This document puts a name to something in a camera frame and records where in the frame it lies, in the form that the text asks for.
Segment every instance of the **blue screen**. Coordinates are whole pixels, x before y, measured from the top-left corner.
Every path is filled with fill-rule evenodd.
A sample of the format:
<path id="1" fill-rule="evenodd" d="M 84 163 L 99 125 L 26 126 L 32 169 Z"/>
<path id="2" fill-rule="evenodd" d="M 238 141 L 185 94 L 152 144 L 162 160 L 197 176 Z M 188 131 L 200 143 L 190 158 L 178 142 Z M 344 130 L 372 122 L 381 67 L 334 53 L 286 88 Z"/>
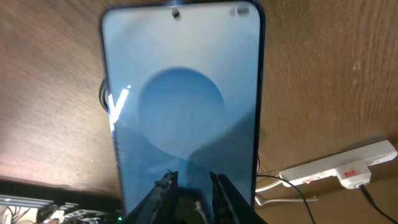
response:
<path id="1" fill-rule="evenodd" d="M 249 13 L 239 15 L 237 8 Z M 172 11 L 178 9 L 175 19 Z M 248 2 L 124 8 L 103 23 L 109 119 L 126 212 L 168 170 L 211 208 L 209 172 L 250 202 L 260 17 Z"/>

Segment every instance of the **power cord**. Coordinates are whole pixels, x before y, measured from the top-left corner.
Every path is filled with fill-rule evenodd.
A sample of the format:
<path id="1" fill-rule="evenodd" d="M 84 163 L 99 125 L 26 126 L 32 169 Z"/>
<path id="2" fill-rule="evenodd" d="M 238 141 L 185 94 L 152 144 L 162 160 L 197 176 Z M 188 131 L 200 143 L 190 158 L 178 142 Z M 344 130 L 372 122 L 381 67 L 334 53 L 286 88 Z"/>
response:
<path id="1" fill-rule="evenodd" d="M 257 176 L 258 176 L 258 177 L 275 178 L 275 179 L 281 180 L 281 181 L 283 181 L 283 182 L 289 184 L 289 185 L 292 186 L 294 189 L 296 189 L 296 191 L 297 191 L 297 192 L 300 194 L 300 196 L 303 198 L 304 204 L 305 204 L 305 206 L 306 206 L 306 208 L 307 208 L 307 210 L 308 210 L 308 214 L 310 215 L 310 218 L 311 218 L 312 223 L 315 224 L 315 220 L 313 219 L 313 216 L 312 216 L 310 207 L 308 206 L 307 200 L 305 199 L 303 193 L 301 193 L 301 191 L 300 191 L 298 188 L 296 188 L 296 186 L 294 186 L 292 183 L 290 183 L 289 181 L 287 181 L 287 180 L 285 180 L 285 179 L 282 179 L 282 178 L 280 178 L 280 177 L 276 177 L 276 176 L 273 176 L 273 175 L 258 174 Z"/>
<path id="2" fill-rule="evenodd" d="M 368 200 L 368 202 L 384 217 L 386 217 L 388 220 L 390 220 L 392 223 L 398 224 L 397 221 L 393 220 L 390 216 L 388 216 L 387 214 L 385 214 L 382 210 L 380 210 L 380 208 L 374 203 L 373 198 L 371 197 L 371 195 L 369 194 L 368 190 L 366 190 L 364 185 L 360 185 L 359 189 L 361 189 L 362 194 L 365 196 L 366 200 Z"/>

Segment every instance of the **wood grain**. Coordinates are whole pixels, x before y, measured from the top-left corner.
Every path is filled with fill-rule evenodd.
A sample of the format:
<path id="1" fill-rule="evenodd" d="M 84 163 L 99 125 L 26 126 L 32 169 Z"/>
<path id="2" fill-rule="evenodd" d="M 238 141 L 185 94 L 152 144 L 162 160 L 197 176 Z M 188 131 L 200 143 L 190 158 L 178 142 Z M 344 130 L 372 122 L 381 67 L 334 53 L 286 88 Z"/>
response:
<path id="1" fill-rule="evenodd" d="M 97 96 L 98 22 L 108 5 L 127 2 L 0 2 L 3 178 L 119 195 L 108 117 Z M 397 147 L 398 2 L 261 4 L 267 33 L 260 172 L 384 139 Z M 377 179 L 398 175 L 396 162 L 373 169 Z M 335 180 L 312 186 L 301 188 L 313 194 L 339 187 Z"/>

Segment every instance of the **white cable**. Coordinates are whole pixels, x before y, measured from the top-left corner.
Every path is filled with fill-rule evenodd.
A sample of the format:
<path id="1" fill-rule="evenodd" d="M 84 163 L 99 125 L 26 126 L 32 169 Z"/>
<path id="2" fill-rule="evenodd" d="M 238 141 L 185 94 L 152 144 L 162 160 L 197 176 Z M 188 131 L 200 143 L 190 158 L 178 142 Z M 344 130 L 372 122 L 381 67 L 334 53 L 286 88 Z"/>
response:
<path id="1" fill-rule="evenodd" d="M 290 198 L 268 199 L 268 200 L 265 200 L 264 202 L 260 202 L 260 200 L 257 197 L 254 197 L 254 199 L 256 200 L 257 204 L 260 206 L 265 205 L 267 203 L 272 203 L 272 202 L 303 202 L 303 199 L 290 199 Z M 305 200 L 307 202 L 316 202 L 316 201 L 318 201 L 318 198 L 316 196 L 314 196 L 313 198 L 306 198 Z"/>
<path id="2" fill-rule="evenodd" d="M 265 186 L 265 187 L 261 187 L 261 188 L 259 188 L 259 189 L 256 189 L 256 193 L 262 192 L 262 191 L 265 191 L 265 190 L 268 190 L 268 189 L 273 188 L 273 187 L 275 187 L 276 185 L 281 184 L 281 183 L 282 183 L 281 180 L 275 181 L 274 183 L 272 183 L 272 184 L 270 184 L 270 185 L 267 185 L 267 186 Z"/>

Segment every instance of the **smartphone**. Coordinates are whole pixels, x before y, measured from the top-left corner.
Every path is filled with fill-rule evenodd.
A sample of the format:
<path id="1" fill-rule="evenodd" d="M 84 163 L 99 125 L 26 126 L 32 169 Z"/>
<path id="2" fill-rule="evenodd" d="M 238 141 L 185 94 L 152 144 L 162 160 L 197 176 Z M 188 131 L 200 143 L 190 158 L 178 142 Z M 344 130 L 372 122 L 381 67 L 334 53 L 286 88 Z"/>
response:
<path id="1" fill-rule="evenodd" d="M 250 1 L 117 7 L 101 21 L 124 209 L 178 171 L 211 208 L 209 172 L 254 204 L 265 17 Z"/>

